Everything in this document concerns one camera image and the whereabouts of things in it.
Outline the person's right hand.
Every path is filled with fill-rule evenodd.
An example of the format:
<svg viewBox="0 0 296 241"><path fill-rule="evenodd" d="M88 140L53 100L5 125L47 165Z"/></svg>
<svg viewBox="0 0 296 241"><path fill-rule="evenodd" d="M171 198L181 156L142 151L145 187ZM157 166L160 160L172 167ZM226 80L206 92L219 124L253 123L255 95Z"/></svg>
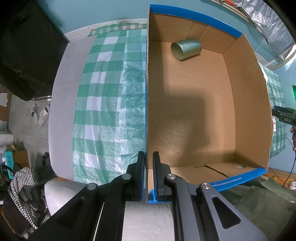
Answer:
<svg viewBox="0 0 296 241"><path fill-rule="evenodd" d="M293 145L293 151L296 151L296 127L292 126L290 129L290 132L292 133L292 145Z"/></svg>

